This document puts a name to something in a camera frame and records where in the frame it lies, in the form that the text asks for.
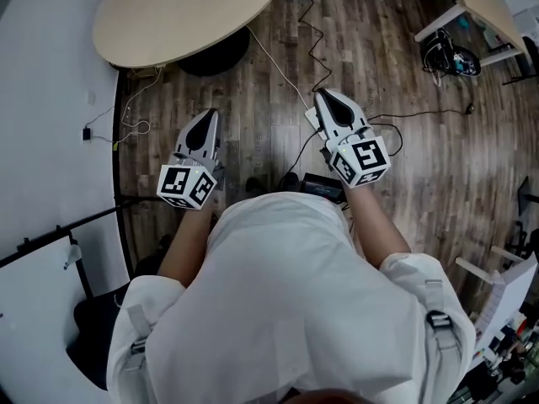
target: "person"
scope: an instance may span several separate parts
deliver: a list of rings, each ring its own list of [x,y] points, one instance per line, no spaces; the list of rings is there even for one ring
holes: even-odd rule
[[[371,188],[345,193],[362,255],[341,209],[314,195],[244,200],[212,231],[211,199],[187,210],[158,276],[125,296],[112,401],[446,402],[472,360],[473,325],[440,263],[411,253]],[[451,327],[433,323],[442,317]]]

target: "white table top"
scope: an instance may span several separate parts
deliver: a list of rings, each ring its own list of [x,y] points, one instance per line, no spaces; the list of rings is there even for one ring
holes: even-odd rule
[[[93,24],[93,42],[116,66],[158,66],[228,37],[270,1],[103,0]]]

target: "strap buckle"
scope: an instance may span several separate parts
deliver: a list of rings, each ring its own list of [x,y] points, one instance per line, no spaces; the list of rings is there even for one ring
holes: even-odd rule
[[[136,340],[131,345],[131,354],[143,354],[146,351],[146,339]]]
[[[435,332],[442,329],[452,329],[453,321],[441,311],[432,310],[427,313],[427,322],[432,326]]]

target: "wooden floor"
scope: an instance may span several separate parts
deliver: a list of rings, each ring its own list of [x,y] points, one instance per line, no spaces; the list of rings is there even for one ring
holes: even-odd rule
[[[324,87],[353,98],[368,115],[464,110],[470,103],[466,79],[445,77],[441,88],[433,84],[421,70],[414,42],[414,33],[448,9],[451,0],[314,2],[306,20],[325,33],[314,54],[333,70]],[[326,71],[307,55],[316,32],[297,23],[309,3],[274,0],[250,27],[311,104],[311,88]],[[484,56],[486,44],[469,21],[468,30],[455,23],[448,30],[458,45]],[[413,250],[443,263],[467,308],[475,307],[484,288],[454,264],[455,257],[495,268],[498,259],[487,256],[488,249],[502,247],[513,231],[520,182],[530,175],[539,192],[539,92],[533,80],[502,87],[515,71],[509,60],[485,67],[473,79],[473,115],[379,120],[401,129],[404,148],[375,190]],[[152,81],[134,78],[131,94]],[[179,130],[202,109],[215,107],[224,115],[221,159],[227,181],[219,210],[243,198],[251,176],[274,187],[312,134],[295,91],[254,40],[232,70],[198,78],[169,65],[157,85],[133,102],[129,121],[149,120],[152,131],[120,144],[122,194],[155,195],[159,169]],[[388,151],[395,151],[396,133],[383,126],[377,130]],[[123,127],[120,134],[128,131]],[[307,146],[295,168],[298,174],[328,174],[321,146],[317,137]],[[528,226],[536,227],[538,208],[531,205]],[[177,210],[157,202],[127,211],[134,261],[153,253],[161,236],[173,234],[179,218]]]

